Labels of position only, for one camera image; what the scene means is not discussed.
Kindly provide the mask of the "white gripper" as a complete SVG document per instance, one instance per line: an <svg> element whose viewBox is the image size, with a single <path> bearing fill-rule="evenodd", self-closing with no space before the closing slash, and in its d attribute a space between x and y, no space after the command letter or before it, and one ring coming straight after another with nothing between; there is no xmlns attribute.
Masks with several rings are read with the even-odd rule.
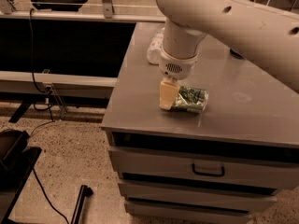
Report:
<svg viewBox="0 0 299 224"><path fill-rule="evenodd" d="M177 80L187 78L196 65L198 56L188 59L178 59L161 50L159 68L165 76L160 83L159 106L164 110L170 110L178 95L180 86Z"/></svg>

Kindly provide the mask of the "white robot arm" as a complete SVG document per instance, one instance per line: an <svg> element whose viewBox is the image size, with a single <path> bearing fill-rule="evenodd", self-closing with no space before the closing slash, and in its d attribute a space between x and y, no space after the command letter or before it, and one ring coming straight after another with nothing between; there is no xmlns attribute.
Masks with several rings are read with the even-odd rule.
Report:
<svg viewBox="0 0 299 224"><path fill-rule="evenodd" d="M211 35L293 91L299 90L298 15L246 0L156 0L165 15L160 108L169 110Z"/></svg>

